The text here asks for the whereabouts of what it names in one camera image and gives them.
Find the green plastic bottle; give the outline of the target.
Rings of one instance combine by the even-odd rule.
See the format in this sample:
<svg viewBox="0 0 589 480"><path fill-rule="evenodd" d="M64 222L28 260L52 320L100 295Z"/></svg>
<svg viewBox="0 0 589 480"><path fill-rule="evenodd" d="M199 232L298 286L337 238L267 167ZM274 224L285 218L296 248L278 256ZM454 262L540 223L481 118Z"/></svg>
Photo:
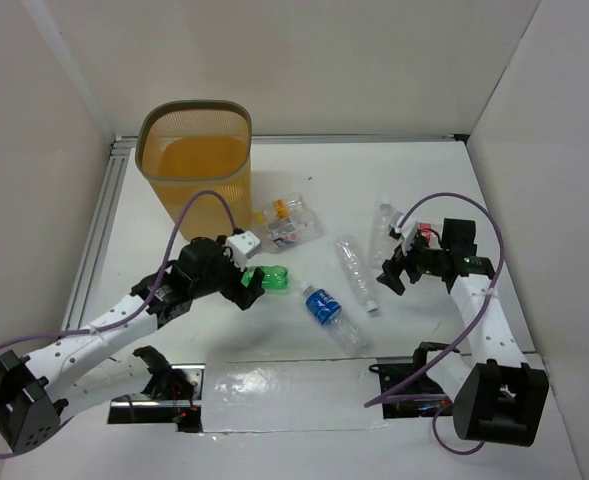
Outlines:
<svg viewBox="0 0 589 480"><path fill-rule="evenodd" d="M264 274L262 288L266 293L285 294L289 291L289 270L280 265L249 267L244 272L242 284L248 286L258 270Z"/></svg>

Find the red cap cola bottle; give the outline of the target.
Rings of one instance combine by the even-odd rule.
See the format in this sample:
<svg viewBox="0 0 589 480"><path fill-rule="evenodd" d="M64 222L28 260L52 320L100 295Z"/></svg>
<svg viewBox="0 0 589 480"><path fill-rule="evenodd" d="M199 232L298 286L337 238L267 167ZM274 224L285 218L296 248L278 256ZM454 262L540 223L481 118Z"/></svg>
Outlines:
<svg viewBox="0 0 589 480"><path fill-rule="evenodd" d="M442 234L442 225L419 222L418 233L426 240L426 242L430 246L439 246Z"/></svg>

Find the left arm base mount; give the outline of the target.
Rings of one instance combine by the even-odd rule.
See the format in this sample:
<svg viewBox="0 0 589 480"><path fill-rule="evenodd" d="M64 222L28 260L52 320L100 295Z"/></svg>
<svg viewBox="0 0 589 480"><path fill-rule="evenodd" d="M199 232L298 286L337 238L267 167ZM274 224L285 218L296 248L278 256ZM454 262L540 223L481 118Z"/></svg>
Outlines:
<svg viewBox="0 0 589 480"><path fill-rule="evenodd" d="M109 425L174 425L178 432L201 433L202 389L205 366L172 365L151 346L137 348L134 356L151 375L142 391L115 398Z"/></svg>

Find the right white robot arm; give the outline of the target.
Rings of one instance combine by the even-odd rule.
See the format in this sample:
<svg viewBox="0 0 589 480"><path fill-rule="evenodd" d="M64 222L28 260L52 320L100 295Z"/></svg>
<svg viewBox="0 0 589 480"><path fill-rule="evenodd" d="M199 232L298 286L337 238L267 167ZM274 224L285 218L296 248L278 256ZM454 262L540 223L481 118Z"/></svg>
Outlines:
<svg viewBox="0 0 589 480"><path fill-rule="evenodd" d="M410 376L382 393L381 402L401 402L401 391L411 385L422 392L439 386L450 400L460 439L531 446L548 377L530 366L517 345L495 289L498 274L490 259L477 254L475 223L445 220L438 244L431 246L418 222L400 215L389 235L399 244L384 261L378 282L403 294L403 276L412 284L424 276L440 279L465 325L471 357L464 359L456 343L423 342L414 352Z"/></svg>

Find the blue label water bottle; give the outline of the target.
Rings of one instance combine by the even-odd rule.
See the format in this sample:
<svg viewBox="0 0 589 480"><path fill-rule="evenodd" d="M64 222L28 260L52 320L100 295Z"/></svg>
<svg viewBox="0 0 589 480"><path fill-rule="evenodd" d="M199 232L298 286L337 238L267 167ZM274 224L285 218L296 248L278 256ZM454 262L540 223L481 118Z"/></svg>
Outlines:
<svg viewBox="0 0 589 480"><path fill-rule="evenodd" d="M306 310L328 336L350 357L363 356L369 346L365 334L343 306L325 289L303 282Z"/></svg>

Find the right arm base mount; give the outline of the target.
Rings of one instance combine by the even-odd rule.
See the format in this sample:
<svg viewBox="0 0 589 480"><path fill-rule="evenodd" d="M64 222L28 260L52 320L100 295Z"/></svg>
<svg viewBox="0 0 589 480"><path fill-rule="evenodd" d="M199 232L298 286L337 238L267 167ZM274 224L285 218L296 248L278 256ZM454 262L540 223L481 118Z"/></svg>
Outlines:
<svg viewBox="0 0 589 480"><path fill-rule="evenodd" d="M410 362L386 361L371 364L368 370L378 377L380 390L386 392L397 383L409 378L427 363L427 354L444 350L446 344L421 342L415 349ZM451 403L436 382L423 375L413 384L399 392L399 395L422 396L422 399L396 401L382 405L385 420L400 418L433 417L436 411Z"/></svg>

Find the crushed clear bottle white cap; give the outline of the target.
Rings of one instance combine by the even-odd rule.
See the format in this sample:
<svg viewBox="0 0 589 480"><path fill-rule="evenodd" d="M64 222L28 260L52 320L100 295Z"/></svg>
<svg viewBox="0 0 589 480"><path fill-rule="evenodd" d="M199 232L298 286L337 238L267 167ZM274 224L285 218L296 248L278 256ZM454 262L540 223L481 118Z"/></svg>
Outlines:
<svg viewBox="0 0 589 480"><path fill-rule="evenodd" d="M368 315L376 315L379 305L374 280L355 239L350 235L339 236L334 251L355 300Z"/></svg>

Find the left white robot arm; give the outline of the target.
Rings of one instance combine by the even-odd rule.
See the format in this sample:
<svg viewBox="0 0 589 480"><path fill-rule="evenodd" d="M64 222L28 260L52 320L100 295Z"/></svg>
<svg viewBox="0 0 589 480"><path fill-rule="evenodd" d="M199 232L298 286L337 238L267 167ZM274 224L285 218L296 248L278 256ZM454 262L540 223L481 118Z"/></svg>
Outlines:
<svg viewBox="0 0 589 480"><path fill-rule="evenodd" d="M259 239L240 229L215 240L197 237L84 328L57 333L50 345L24 356L4 345L0 435L9 454L36 449L81 412L114 398L193 401L194 381L157 349L135 343L212 294L249 309L264 293L262 270L243 279L259 248Z"/></svg>

